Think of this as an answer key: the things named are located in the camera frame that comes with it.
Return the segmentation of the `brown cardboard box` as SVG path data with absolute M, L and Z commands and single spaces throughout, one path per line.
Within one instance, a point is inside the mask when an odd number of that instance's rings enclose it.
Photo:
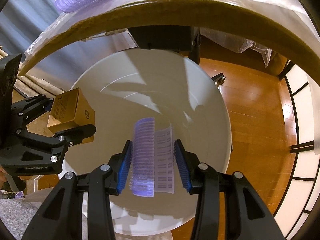
M 50 110 L 47 128 L 52 133 L 68 129 L 95 125 L 95 111 L 80 88 L 59 94 Z

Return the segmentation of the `white round trash bin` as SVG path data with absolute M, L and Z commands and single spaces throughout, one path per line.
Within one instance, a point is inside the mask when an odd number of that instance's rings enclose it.
M 63 171 L 92 172 L 133 143 L 133 157 L 151 159 L 151 195 L 138 196 L 131 180 L 110 198 L 114 230 L 130 236 L 171 231 L 195 216 L 197 196 L 183 187 L 174 143 L 199 161 L 226 172 L 231 124 L 209 75 L 185 56 L 166 50 L 129 49 L 95 63 L 73 84 L 95 111 L 94 140 L 72 146 Z

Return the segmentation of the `blue curtain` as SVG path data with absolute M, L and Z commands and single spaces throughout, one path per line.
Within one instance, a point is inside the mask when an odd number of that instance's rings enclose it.
M 1 10 L 1 46 L 8 54 L 24 54 L 39 38 L 47 38 L 63 16 L 54 0 L 8 0 Z M 135 48 L 131 35 L 124 31 L 78 41 L 35 65 L 29 74 L 69 90 L 93 64 L 113 53 Z

